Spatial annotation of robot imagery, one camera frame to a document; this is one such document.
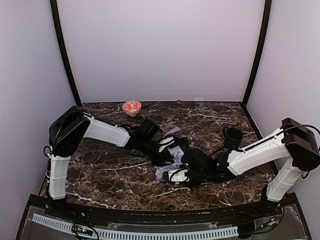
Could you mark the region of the lavender folding umbrella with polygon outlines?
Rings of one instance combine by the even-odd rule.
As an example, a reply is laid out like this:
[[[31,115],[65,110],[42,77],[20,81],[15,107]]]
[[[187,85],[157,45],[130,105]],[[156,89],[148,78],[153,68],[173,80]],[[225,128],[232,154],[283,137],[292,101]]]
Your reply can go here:
[[[154,164],[157,183],[186,183],[190,187],[205,182],[222,182],[227,172],[212,154],[205,154],[199,148],[191,148],[186,136],[177,136],[180,131],[174,127],[161,139],[163,153],[168,159],[160,159]]]

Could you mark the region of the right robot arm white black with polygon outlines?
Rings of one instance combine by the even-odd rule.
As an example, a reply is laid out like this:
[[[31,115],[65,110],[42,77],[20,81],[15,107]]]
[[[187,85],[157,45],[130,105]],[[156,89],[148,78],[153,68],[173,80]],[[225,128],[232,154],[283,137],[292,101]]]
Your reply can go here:
[[[267,185],[264,197],[269,202],[279,202],[300,178],[320,165],[320,148],[313,125],[300,124],[286,118],[280,128],[246,147],[229,150],[212,159],[200,149],[190,149],[182,158],[193,183],[223,183],[260,165],[285,159],[275,178]]]

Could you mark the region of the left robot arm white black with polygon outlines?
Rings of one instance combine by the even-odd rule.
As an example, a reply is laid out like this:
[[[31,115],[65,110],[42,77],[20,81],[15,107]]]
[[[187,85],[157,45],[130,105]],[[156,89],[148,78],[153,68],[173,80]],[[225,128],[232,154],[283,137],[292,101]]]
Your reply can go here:
[[[48,145],[43,153],[48,157],[48,191],[52,200],[66,197],[68,167],[83,139],[105,142],[119,148],[135,150],[151,158],[155,166],[172,162],[168,147],[175,143],[173,136],[155,140],[160,127],[149,119],[138,126],[111,124],[73,106],[49,127]]]

